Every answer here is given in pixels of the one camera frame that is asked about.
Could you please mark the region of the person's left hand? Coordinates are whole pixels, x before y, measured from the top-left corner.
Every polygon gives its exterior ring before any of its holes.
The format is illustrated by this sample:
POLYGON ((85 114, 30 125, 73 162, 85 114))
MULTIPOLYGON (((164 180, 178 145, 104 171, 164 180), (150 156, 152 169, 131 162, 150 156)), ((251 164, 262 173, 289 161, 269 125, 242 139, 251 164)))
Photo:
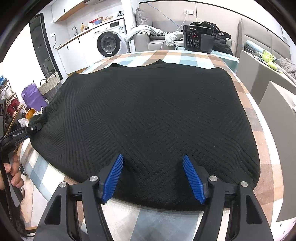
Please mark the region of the person's left hand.
POLYGON ((4 163, 4 168, 7 174, 11 174, 11 185, 16 188, 22 188, 24 181, 22 179, 21 172, 19 170, 20 161, 17 154, 13 154, 13 163, 4 163))

